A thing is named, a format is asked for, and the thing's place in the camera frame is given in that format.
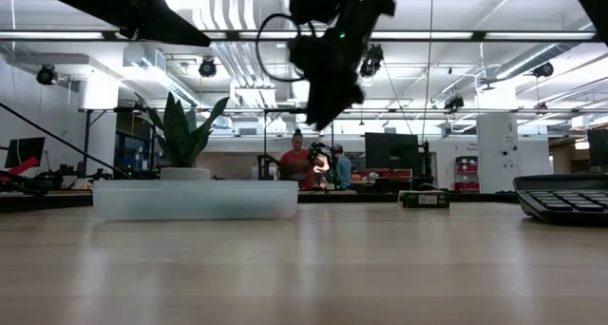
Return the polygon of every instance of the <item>workbench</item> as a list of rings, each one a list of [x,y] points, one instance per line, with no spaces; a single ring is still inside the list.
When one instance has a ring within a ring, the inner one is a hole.
[[[301,204],[294,220],[0,214],[7,324],[605,324],[608,231],[516,204]]]

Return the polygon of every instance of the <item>computer monitor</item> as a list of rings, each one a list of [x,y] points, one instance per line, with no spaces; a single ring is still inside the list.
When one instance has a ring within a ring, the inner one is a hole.
[[[366,133],[365,166],[376,169],[420,170],[417,135]]]
[[[608,165],[608,130],[587,131],[589,142],[589,164],[592,166]]]
[[[38,159],[38,164],[35,167],[39,167],[44,148],[45,138],[10,140],[9,154],[7,155],[5,167],[16,167],[30,158]]]

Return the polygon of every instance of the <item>woman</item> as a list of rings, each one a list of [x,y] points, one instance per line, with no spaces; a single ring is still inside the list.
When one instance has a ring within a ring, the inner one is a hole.
[[[292,150],[281,157],[281,177],[283,180],[298,181],[300,189],[313,189],[313,168],[323,164],[319,159],[311,162],[309,151],[303,147],[304,137],[300,129],[292,137]]]

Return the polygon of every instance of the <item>snake plant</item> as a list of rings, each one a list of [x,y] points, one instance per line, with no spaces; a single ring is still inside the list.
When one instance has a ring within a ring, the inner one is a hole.
[[[146,105],[145,100],[139,98],[142,105]],[[199,127],[196,123],[196,111],[184,113],[181,102],[176,102],[171,93],[167,97],[162,119],[153,108],[145,108],[147,121],[162,131],[163,135],[158,135],[157,140],[174,167],[194,167],[197,157],[209,142],[213,122],[224,112],[228,100],[228,97],[219,100],[209,118]]]

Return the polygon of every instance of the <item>white planter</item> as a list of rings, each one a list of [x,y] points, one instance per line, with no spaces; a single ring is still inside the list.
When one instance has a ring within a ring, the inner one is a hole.
[[[97,181],[104,220],[284,219],[297,212],[297,182]]]
[[[161,169],[161,180],[201,182],[208,181],[211,172],[204,168],[175,168],[166,167]]]

